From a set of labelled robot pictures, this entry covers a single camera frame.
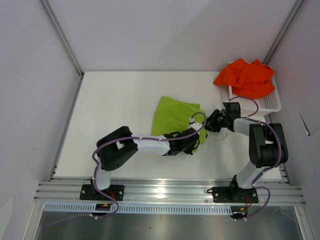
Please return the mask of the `lime green shorts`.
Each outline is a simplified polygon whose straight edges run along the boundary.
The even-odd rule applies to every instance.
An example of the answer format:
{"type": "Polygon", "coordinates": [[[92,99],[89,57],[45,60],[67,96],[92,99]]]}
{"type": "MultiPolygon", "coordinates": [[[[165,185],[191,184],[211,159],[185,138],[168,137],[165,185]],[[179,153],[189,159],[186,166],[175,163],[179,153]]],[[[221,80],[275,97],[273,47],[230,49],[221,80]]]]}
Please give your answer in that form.
{"type": "Polygon", "coordinates": [[[162,96],[154,112],[151,126],[150,142],[159,148],[159,154],[166,154],[170,150],[168,141],[173,138],[165,138],[164,134],[182,132],[188,129],[190,119],[203,124],[199,133],[199,145],[204,144],[208,132],[206,112],[198,103],[183,102],[169,96],[162,96]]]}

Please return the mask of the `orange shorts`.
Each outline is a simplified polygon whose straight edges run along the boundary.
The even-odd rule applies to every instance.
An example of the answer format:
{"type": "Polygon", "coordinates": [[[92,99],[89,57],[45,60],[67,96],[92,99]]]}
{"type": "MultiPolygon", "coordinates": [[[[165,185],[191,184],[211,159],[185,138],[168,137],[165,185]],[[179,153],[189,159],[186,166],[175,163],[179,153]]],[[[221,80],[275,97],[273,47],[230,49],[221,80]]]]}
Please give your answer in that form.
{"type": "Polygon", "coordinates": [[[253,62],[246,62],[240,58],[226,65],[213,84],[216,86],[231,87],[236,96],[261,99],[275,90],[272,84],[272,77],[275,71],[256,59],[253,62]]]}

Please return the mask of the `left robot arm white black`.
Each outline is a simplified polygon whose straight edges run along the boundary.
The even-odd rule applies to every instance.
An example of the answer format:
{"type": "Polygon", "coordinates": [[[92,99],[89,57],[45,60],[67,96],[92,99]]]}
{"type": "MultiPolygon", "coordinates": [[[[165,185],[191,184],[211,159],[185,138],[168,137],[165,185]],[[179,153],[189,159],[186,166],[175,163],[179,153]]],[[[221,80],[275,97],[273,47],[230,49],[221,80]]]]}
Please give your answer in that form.
{"type": "Polygon", "coordinates": [[[137,152],[159,156],[176,156],[179,153],[192,155],[200,142],[203,125],[191,123],[182,132],[172,132],[160,136],[143,136],[122,126],[96,143],[92,159],[96,168],[92,177],[91,194],[97,200],[108,196],[112,172],[122,167],[137,152]]]}

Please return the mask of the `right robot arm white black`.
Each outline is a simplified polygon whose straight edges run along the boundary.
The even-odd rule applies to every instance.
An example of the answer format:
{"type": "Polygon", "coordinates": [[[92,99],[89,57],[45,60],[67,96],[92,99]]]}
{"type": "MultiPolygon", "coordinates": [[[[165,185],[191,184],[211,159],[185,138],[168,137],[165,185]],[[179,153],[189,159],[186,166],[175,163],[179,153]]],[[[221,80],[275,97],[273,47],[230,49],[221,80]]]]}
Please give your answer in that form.
{"type": "Polygon", "coordinates": [[[283,127],[280,123],[266,123],[241,116],[238,102],[224,102],[223,110],[214,110],[208,117],[205,129],[218,133],[221,129],[248,137],[249,162],[235,175],[229,186],[216,186],[207,190],[214,200],[239,202],[256,194],[256,183],[268,171],[286,163],[289,158],[283,127]]]}

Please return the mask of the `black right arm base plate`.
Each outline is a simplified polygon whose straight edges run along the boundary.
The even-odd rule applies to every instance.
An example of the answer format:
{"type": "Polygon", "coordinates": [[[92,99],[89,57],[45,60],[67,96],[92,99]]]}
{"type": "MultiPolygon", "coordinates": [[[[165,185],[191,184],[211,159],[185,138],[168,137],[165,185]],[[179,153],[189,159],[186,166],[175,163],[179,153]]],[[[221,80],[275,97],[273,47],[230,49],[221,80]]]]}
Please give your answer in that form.
{"type": "Polygon", "coordinates": [[[257,204],[259,202],[257,190],[254,188],[232,189],[231,187],[216,186],[208,189],[207,193],[212,194],[213,201],[215,203],[245,204],[247,200],[250,200],[253,204],[257,204]]]}

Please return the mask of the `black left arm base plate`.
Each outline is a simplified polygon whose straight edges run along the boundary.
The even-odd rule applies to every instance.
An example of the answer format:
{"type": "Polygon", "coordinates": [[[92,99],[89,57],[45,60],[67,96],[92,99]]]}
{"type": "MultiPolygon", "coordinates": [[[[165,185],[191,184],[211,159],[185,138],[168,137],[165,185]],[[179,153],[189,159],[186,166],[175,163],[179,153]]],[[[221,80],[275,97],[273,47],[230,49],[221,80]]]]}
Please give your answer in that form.
{"type": "Polygon", "coordinates": [[[113,198],[116,201],[123,201],[125,186],[112,184],[109,188],[101,190],[101,192],[103,194],[95,189],[93,180],[88,178],[81,186],[79,199],[88,201],[110,201],[110,198],[113,198]]]}

